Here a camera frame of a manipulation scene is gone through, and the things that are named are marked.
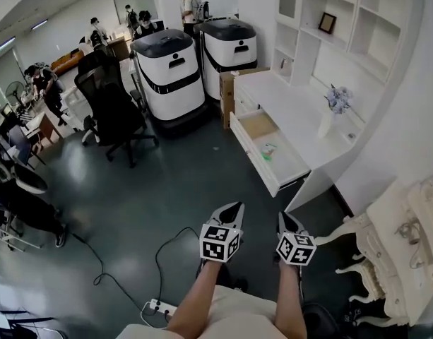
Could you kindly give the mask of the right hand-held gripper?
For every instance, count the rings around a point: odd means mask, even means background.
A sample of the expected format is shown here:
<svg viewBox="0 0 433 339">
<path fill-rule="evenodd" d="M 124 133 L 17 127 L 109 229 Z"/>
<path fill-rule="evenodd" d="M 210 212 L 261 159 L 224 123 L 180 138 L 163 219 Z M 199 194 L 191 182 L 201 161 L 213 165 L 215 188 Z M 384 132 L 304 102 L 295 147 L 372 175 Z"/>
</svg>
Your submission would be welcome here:
<svg viewBox="0 0 433 339">
<path fill-rule="evenodd" d="M 278 214 L 278 245 L 276 253 L 288 265 L 308 266 L 316 252 L 314 238 L 293 215 Z"/>
</svg>

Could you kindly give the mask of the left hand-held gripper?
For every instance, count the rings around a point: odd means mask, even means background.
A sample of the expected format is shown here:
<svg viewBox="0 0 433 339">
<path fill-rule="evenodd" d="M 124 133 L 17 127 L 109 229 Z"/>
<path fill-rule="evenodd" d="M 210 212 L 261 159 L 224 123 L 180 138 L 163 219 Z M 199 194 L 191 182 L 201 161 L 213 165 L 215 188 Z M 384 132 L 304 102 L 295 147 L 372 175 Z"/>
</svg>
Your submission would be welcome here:
<svg viewBox="0 0 433 339">
<path fill-rule="evenodd" d="M 200 233 L 200 257 L 207 261 L 227 263 L 242 242 L 245 205 L 228 203 L 216 209 Z"/>
</svg>

